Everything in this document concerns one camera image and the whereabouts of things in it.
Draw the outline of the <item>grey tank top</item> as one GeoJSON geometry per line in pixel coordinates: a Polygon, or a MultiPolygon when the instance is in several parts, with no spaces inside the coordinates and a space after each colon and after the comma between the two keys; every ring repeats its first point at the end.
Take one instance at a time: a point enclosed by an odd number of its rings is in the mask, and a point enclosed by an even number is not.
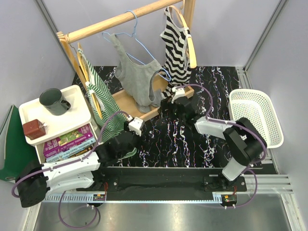
{"type": "Polygon", "coordinates": [[[141,65],[131,60],[117,35],[112,34],[110,40],[119,56],[119,65],[115,69],[115,77],[123,89],[133,97],[141,113],[148,113],[151,107],[159,107],[161,90],[153,90],[153,79],[160,71],[161,65],[153,59],[150,63],[141,65]]]}

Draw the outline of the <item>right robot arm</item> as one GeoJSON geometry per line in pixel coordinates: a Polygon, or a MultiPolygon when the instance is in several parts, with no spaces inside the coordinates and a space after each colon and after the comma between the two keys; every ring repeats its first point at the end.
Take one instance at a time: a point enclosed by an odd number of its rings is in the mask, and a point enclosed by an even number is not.
{"type": "Polygon", "coordinates": [[[261,154],[266,155],[267,143],[245,117],[229,121],[202,116],[195,112],[186,96],[176,100],[162,100],[160,114],[175,116],[192,132],[215,136],[226,141],[231,159],[218,179],[222,190],[231,190],[236,184],[236,179],[247,170],[248,166],[261,154]]]}

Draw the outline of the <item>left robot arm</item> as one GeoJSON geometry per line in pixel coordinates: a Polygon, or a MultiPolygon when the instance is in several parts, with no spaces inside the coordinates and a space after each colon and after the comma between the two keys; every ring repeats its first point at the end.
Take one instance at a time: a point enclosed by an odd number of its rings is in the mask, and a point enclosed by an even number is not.
{"type": "Polygon", "coordinates": [[[127,153],[134,151],[141,137],[134,131],[122,131],[86,154],[64,161],[40,164],[31,161],[22,170],[12,189],[23,208],[42,202],[46,196],[63,191],[103,187],[103,177],[94,171],[114,165],[127,153]]]}

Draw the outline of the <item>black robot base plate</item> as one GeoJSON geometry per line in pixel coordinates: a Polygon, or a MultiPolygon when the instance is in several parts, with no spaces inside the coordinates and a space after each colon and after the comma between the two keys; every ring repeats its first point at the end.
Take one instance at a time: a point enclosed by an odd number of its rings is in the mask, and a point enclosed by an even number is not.
{"type": "Polygon", "coordinates": [[[244,177],[228,183],[220,168],[106,167],[93,171],[94,183],[84,192],[107,190],[108,201],[213,200],[213,193],[247,191],[244,177]]]}

